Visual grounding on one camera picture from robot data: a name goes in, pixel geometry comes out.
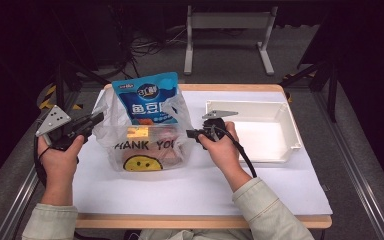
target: person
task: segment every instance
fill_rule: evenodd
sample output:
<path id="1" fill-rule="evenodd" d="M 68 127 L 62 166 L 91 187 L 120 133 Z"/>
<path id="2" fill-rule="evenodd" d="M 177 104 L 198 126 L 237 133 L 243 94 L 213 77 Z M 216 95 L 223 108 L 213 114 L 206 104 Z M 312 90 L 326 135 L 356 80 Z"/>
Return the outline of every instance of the person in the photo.
<path id="1" fill-rule="evenodd" d="M 237 140 L 233 122 L 226 129 Z M 217 142 L 198 136 L 215 165 L 221 170 L 233 192 L 233 202 L 240 209 L 250 229 L 144 229 L 139 239 L 211 240 L 211 239 L 313 239 L 308 229 L 288 210 L 260 178 L 252 178 L 239 163 L 239 153 L 228 137 Z M 47 187 L 23 232 L 23 239 L 72 239 L 77 218 L 73 206 L 72 182 L 77 167 L 77 154 L 83 145 L 77 137 L 65 151 L 49 149 L 41 161 L 47 173 Z M 48 148 L 38 139 L 38 154 Z"/>

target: blue snack bag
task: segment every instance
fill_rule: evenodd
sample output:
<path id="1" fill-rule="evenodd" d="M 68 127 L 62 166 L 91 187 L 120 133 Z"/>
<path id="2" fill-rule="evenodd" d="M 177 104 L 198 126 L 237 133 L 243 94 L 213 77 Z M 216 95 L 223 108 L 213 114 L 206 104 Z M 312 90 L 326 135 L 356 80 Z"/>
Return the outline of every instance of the blue snack bag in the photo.
<path id="1" fill-rule="evenodd" d="M 161 73 L 136 79 L 113 81 L 117 97 L 126 108 L 132 125 L 177 123 L 162 111 L 162 103 L 177 94 L 177 73 Z"/>

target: white plastic bag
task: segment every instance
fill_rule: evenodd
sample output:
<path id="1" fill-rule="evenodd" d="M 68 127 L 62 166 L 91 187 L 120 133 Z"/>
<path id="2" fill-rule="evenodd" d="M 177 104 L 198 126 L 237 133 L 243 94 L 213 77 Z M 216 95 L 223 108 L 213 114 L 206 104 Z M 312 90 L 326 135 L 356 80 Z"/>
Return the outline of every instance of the white plastic bag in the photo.
<path id="1" fill-rule="evenodd" d="M 107 150 L 114 170 L 155 171 L 177 168 L 185 163 L 194 141 L 186 136 L 186 130 L 193 127 L 180 90 L 162 104 L 162 110 L 177 123 L 132 125 L 114 89 L 104 90 L 94 109 L 94 112 L 104 113 L 104 120 L 94 127 L 93 134 Z"/>

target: white table surface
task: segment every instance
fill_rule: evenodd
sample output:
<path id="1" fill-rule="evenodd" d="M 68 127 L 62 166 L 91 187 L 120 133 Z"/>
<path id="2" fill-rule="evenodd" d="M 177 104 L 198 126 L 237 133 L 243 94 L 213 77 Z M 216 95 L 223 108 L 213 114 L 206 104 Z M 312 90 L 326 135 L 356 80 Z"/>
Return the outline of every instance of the white table surface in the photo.
<path id="1" fill-rule="evenodd" d="M 201 128 L 207 100 L 286 102 L 280 92 L 184 91 L 192 125 Z M 74 205 L 80 213 L 130 215 L 241 215 L 231 190 L 207 151 L 196 144 L 187 164 L 159 172 L 117 172 L 92 135 L 79 154 Z M 279 167 L 256 168 L 295 215 L 330 215 L 332 210 L 304 146 Z"/>

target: finger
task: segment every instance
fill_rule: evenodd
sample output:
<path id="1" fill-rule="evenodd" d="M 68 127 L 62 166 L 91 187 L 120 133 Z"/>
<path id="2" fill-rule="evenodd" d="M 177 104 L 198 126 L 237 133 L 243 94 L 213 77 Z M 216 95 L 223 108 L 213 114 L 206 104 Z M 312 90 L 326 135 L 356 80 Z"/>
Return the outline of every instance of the finger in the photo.
<path id="1" fill-rule="evenodd" d="M 77 155 L 80 152 L 80 149 L 82 149 L 84 143 L 84 136 L 79 135 L 74 139 L 71 146 L 65 151 L 67 154 L 69 154 L 71 157 L 77 157 Z"/>
<path id="2" fill-rule="evenodd" d="M 235 138 L 236 141 L 239 141 L 234 122 L 226 122 L 226 130 L 233 136 L 233 138 Z"/>
<path id="3" fill-rule="evenodd" d="M 202 144 L 202 146 L 204 146 L 206 149 L 211 148 L 211 144 L 214 143 L 213 141 L 208 139 L 204 134 L 199 134 L 198 135 L 198 140 Z"/>
<path id="4" fill-rule="evenodd" d="M 37 139 L 37 152 L 41 154 L 47 148 L 48 144 L 46 143 L 45 138 L 43 136 L 39 136 Z"/>

